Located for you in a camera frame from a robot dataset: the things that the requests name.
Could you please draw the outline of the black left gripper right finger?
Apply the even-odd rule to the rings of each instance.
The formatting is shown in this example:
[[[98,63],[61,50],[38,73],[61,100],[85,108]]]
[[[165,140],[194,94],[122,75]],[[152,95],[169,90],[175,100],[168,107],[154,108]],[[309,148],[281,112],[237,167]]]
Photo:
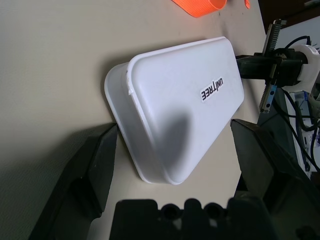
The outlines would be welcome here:
[[[232,119],[241,176],[259,197],[282,240],[320,238],[320,191],[297,162],[260,126]]]

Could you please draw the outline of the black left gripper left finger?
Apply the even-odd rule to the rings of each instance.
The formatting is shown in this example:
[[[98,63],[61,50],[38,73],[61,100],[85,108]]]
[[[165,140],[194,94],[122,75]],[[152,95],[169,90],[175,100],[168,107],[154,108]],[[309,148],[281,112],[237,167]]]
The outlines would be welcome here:
[[[118,126],[98,126],[63,169],[31,240],[85,240],[102,216],[113,179]]]

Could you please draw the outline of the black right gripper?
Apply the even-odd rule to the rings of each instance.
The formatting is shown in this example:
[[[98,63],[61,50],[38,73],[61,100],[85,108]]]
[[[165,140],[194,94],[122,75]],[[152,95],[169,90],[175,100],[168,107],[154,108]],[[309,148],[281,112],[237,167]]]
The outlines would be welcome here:
[[[270,111],[275,92],[278,88],[293,86],[304,64],[304,55],[292,46],[304,39],[297,37],[284,48],[276,48],[282,27],[287,22],[276,19],[268,27],[262,55],[238,55],[236,63],[242,79],[265,80],[265,88],[259,104],[262,113]]]

